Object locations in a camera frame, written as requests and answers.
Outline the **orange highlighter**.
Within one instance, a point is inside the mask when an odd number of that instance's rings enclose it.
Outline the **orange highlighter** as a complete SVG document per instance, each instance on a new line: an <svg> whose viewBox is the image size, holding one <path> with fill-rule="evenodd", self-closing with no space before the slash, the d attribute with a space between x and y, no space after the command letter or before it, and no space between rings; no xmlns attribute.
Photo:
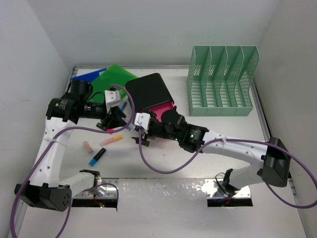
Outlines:
<svg viewBox="0 0 317 238"><path fill-rule="evenodd" d="M103 147L103 146L112 144L114 142L117 142L117 141L121 140L122 138L123 138L123 135L117 135L117 136L111 137L111 138L109 138L107 140L101 141L100 142L100 146Z"/></svg>

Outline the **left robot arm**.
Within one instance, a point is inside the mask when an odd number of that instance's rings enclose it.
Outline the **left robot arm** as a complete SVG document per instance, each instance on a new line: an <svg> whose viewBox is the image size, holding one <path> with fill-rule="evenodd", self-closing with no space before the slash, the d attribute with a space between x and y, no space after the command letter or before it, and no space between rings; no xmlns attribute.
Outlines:
<svg viewBox="0 0 317 238"><path fill-rule="evenodd" d="M83 169L72 177L60 179L62 160L72 132L88 130L77 126L80 118L99 119L98 127L90 130L97 133L108 133L110 129L119 132L131 123L125 120L119 108L122 86L111 85L104 92L101 103L89 101L92 90L89 82L73 81L69 92L50 101L40 149L24 182L15 186L12 212L19 200L30 207L63 212L71 206L72 198L83 191L102 193L98 171Z"/></svg>

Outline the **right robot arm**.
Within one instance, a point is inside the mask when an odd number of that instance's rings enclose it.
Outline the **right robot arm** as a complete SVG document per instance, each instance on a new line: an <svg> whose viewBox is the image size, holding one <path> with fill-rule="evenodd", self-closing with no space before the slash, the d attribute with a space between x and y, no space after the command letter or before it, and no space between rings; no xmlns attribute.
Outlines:
<svg viewBox="0 0 317 238"><path fill-rule="evenodd" d="M228 169L220 189L234 195L245 186L266 183L286 187L289 177L290 156L283 142L276 137L266 141L251 141L221 135L206 127L187 123L175 109L165 111L160 119L153 112L136 113L134 125L139 145L148 146L148 139L174 140L189 153L218 154L248 163L240 169Z"/></svg>

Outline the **green plastic folder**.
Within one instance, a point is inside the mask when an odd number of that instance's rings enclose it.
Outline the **green plastic folder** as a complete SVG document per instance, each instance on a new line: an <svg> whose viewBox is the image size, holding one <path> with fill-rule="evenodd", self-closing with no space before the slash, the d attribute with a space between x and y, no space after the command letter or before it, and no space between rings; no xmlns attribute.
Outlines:
<svg viewBox="0 0 317 238"><path fill-rule="evenodd" d="M124 87L128 81L136 78L138 78L138 76L116 64L110 66L92 81L93 92L90 96L90 102L102 103L104 96L101 92L104 93L105 90L108 90L110 85L118 84Z"/></svg>

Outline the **blue highlighter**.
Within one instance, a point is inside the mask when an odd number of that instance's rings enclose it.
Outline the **blue highlighter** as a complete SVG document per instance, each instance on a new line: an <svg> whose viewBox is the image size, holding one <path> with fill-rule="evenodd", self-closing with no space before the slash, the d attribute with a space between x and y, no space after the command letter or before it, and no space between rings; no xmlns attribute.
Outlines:
<svg viewBox="0 0 317 238"><path fill-rule="evenodd" d="M104 155L106 152L105 148L102 148L89 162L89 166L93 167L96 162Z"/></svg>

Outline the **pink top drawer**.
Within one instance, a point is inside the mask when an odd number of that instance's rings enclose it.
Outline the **pink top drawer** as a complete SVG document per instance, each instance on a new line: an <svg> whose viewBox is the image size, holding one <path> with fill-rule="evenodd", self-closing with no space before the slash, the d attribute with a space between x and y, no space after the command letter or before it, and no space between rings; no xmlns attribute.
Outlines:
<svg viewBox="0 0 317 238"><path fill-rule="evenodd" d="M149 110L154 112L157 115L157 120L161 122L161 116L165 111L172 110L174 108L173 102L165 102L153 107L150 107Z"/></svg>

